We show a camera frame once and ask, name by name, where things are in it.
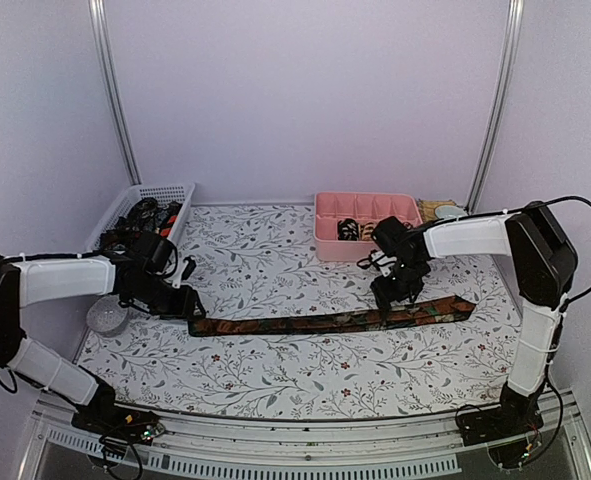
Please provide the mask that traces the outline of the brown green patterned tie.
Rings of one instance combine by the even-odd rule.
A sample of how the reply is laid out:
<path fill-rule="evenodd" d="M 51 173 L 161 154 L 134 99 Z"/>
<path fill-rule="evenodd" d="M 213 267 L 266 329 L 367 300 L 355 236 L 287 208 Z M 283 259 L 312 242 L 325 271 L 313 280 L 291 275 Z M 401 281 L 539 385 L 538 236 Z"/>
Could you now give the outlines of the brown green patterned tie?
<path fill-rule="evenodd" d="M 222 337 L 385 331 L 466 321 L 476 307 L 475 303 L 452 295 L 403 305 L 390 311 L 370 309 L 327 315 L 244 320 L 195 319 L 188 322 L 188 332 L 193 337 Z"/>

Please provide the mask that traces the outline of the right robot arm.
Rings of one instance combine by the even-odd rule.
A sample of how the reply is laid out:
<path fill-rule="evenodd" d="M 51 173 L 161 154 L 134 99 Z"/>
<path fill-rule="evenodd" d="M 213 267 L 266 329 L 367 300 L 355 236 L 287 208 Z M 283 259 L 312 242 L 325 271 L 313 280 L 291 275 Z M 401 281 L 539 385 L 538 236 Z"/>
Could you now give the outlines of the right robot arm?
<path fill-rule="evenodd" d="M 521 332 L 514 362 L 498 407 L 459 414 L 466 445 L 494 441 L 542 427 L 537 401 L 549 386 L 549 369 L 559 348 L 563 320 L 574 302 L 578 256 L 550 209 L 533 201 L 514 210 L 442 219 L 408 228 L 395 217 L 380 221 L 371 238 L 376 247 L 359 267 L 374 267 L 379 309 L 414 301 L 432 259 L 460 255 L 503 255 L 512 259 L 522 302 Z"/>

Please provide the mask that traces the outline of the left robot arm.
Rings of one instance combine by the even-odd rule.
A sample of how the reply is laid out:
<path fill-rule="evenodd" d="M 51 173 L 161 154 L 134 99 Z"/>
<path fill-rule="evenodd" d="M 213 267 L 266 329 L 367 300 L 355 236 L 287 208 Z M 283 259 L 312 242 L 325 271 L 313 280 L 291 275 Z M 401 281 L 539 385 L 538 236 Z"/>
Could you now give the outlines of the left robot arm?
<path fill-rule="evenodd" d="M 150 440 L 163 430 L 158 415 L 118 405 L 107 381 L 30 337 L 22 320 L 46 313 L 41 326 L 69 327 L 81 321 L 79 308 L 101 297 L 163 319 L 201 319 L 198 293 L 182 282 L 193 265 L 150 233 L 122 251 L 0 253 L 0 369 L 71 405 L 80 429 Z"/>

